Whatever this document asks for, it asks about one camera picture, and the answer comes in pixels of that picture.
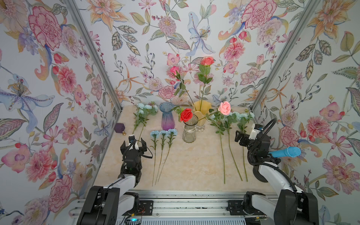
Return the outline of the single light blue rose stem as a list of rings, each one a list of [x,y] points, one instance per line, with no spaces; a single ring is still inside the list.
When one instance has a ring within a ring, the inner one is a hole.
[[[207,120],[211,123],[211,126],[216,128],[215,133],[219,136],[220,140],[220,148],[221,148],[221,155],[222,155],[222,168],[223,168],[223,183],[226,184],[226,165],[225,165],[225,154],[224,154],[224,147],[222,137],[224,132],[226,131],[225,128],[225,116],[220,112],[216,111],[215,109],[210,109],[209,114],[206,116]]]

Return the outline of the clear ribbed glass vase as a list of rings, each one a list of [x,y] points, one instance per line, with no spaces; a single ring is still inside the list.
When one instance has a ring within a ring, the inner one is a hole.
[[[193,115],[190,120],[184,122],[182,139],[186,143],[193,143],[197,138],[196,125],[198,124],[198,117]]]

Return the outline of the yellow ruffled glass vase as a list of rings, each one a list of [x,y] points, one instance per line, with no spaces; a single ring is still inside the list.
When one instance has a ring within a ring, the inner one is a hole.
[[[196,131],[202,132],[205,130],[206,114],[209,113],[212,104],[205,100],[199,100],[193,104],[193,113],[198,117],[196,124]]]

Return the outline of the red rose stem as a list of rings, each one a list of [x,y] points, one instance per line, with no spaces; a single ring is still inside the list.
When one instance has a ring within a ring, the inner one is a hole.
[[[193,112],[190,108],[176,106],[173,111],[178,115],[179,122],[188,122],[193,117]]]

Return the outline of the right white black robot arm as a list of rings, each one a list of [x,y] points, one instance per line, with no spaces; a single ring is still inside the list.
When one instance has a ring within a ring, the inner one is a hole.
[[[248,191],[242,200],[229,200],[227,211],[232,216],[245,216],[247,225],[318,225],[317,198],[296,186],[279,168],[284,157],[295,158],[301,154],[298,147],[271,151],[271,138],[267,135],[276,120],[265,126],[253,124],[247,134],[247,120],[242,118],[235,133],[235,142],[247,148],[244,160],[253,167],[253,175],[263,183],[269,183],[276,191],[277,200],[265,194]]]

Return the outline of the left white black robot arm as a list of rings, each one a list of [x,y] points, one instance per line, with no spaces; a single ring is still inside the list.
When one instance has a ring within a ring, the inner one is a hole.
[[[128,137],[121,145],[122,166],[118,179],[108,186],[93,186],[88,192],[77,220],[78,225],[115,225],[119,216],[127,218],[139,210],[140,198],[135,188],[142,176],[142,158],[148,150],[146,141]]]

